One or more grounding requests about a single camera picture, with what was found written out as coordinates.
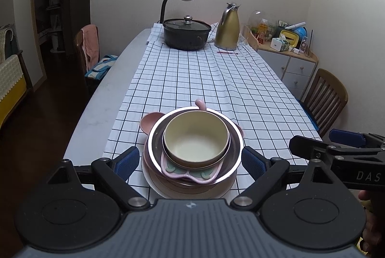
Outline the person's right hand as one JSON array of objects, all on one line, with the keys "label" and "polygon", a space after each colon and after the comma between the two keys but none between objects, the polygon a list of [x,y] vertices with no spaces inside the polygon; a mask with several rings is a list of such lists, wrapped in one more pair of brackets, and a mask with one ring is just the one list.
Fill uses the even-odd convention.
[{"label": "person's right hand", "polygon": [[364,239],[364,251],[366,257],[384,257],[384,220],[379,219],[373,212],[374,203],[371,201],[370,193],[361,190],[358,194],[360,201],[365,202],[366,227],[361,238]]}]

